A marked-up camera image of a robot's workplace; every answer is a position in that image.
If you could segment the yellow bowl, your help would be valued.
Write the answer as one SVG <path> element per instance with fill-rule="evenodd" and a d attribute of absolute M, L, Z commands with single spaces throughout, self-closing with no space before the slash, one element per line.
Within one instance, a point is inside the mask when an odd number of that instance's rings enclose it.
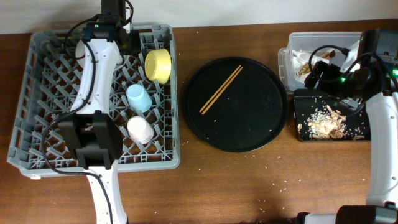
<path fill-rule="evenodd" d="M 145 73 L 150 81 L 166 84 L 172 71 L 172 61 L 167 49 L 151 50 L 145 59 Z"/>

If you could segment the brown food scraps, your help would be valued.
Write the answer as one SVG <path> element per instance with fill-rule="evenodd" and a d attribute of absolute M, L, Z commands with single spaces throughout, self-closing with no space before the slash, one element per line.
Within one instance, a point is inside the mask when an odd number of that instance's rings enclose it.
<path fill-rule="evenodd" d="M 364 128 L 348 127 L 348 116 L 339 110 L 333 110 L 329 105 L 322 110 L 316 109 L 304 121 L 297 124 L 298 136 L 305 140 L 362 140 L 366 139 Z"/>

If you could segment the blue plastic cup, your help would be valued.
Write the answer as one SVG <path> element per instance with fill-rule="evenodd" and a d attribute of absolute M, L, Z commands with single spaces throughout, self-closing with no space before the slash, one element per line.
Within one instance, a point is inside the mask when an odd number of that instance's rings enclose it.
<path fill-rule="evenodd" d="M 145 113 L 152 106 L 152 99 L 146 89 L 140 84 L 130 85 L 126 90 L 126 96 L 130 108 L 135 111 Z"/>

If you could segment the pink plastic cup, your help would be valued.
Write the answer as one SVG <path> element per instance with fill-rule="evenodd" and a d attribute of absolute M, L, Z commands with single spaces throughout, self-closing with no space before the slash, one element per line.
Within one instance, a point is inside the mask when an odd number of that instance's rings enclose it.
<path fill-rule="evenodd" d="M 152 126 L 140 116 L 133 116 L 127 122 L 127 130 L 135 143 L 147 144 L 154 137 Z"/>

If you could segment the grey round plate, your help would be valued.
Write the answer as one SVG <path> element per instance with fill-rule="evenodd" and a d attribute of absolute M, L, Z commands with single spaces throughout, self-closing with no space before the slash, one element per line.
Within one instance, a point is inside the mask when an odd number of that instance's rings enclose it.
<path fill-rule="evenodd" d="M 82 40 L 76 46 L 75 57 L 82 69 L 85 70 L 90 65 L 91 54 Z"/>

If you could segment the white paper napkins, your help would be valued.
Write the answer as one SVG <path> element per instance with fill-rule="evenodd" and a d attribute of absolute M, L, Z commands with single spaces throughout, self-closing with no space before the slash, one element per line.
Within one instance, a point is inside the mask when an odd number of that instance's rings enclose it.
<path fill-rule="evenodd" d="M 309 61 L 310 53 L 303 51 L 292 51 L 291 62 L 291 71 L 290 78 L 297 82 L 299 85 L 305 84 L 305 79 L 310 73 L 308 61 Z"/>

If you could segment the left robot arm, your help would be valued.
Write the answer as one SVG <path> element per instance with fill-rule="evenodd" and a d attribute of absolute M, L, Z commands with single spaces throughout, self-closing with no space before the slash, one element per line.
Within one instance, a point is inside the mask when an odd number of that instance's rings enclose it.
<path fill-rule="evenodd" d="M 75 59 L 83 67 L 77 96 L 70 112 L 56 124 L 65 144 L 88 178 L 97 223 L 127 223 L 118 181 L 123 137 L 111 118 L 110 97 L 114 71 L 141 51 L 139 33 L 130 23 L 129 1 L 102 1 L 101 12 L 83 21 Z"/>

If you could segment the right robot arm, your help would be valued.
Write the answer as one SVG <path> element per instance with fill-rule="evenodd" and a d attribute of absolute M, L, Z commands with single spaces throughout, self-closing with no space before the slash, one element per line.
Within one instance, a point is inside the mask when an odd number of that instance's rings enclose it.
<path fill-rule="evenodd" d="M 365 205 L 336 214 L 299 213 L 297 223 L 397 223 L 397 31 L 361 33 L 355 60 L 344 72 L 309 66 L 308 82 L 338 98 L 359 98 L 371 130 L 371 184 Z"/>

